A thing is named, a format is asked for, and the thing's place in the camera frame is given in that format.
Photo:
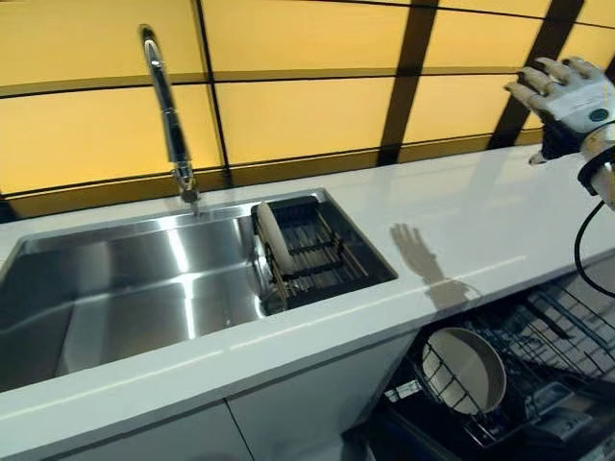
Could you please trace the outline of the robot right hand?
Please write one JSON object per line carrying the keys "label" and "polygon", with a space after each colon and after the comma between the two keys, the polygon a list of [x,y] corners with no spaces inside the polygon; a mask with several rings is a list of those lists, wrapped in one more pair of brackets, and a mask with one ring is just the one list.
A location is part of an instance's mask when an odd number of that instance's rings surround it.
{"label": "robot right hand", "polygon": [[531,165],[589,153],[593,143],[614,144],[614,84],[593,63],[541,57],[504,89],[543,123],[542,147]]}

